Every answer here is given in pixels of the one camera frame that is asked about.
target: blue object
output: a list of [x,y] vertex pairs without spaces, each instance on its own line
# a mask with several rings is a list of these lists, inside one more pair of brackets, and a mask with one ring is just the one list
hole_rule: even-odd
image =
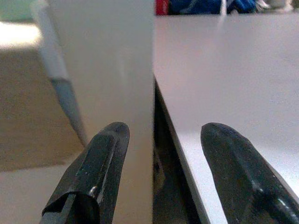
[[171,9],[177,14],[219,14],[221,0],[171,0]]
[[[219,14],[221,0],[170,0],[175,14]],[[227,0],[227,12],[236,9],[239,13],[250,13],[256,0]]]

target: white tabletop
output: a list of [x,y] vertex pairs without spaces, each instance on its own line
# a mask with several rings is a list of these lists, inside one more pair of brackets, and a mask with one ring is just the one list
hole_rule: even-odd
[[201,126],[251,140],[299,196],[299,14],[156,19],[154,73],[204,223],[227,223]]

